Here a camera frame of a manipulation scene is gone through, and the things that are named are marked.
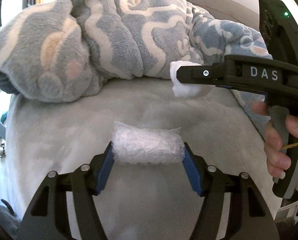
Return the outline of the right hand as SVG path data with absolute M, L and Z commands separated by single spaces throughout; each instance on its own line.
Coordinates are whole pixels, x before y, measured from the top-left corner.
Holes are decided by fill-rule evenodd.
M 265 102 L 256 102 L 252 105 L 252 110 L 257 114 L 269 116 L 269 107 Z M 283 136 L 278 132 L 278 124 L 274 128 L 273 120 L 270 120 L 265 128 L 264 151 L 267 157 L 267 169 L 274 178 L 283 178 L 283 173 L 291 167 L 291 157 L 282 153 L 282 150 L 291 150 L 292 144 L 294 144 L 293 148 L 296 148 L 298 143 L 298 116 L 288 114 L 285 118 L 285 127 L 288 133 L 296 138 L 296 142 L 283 142 Z

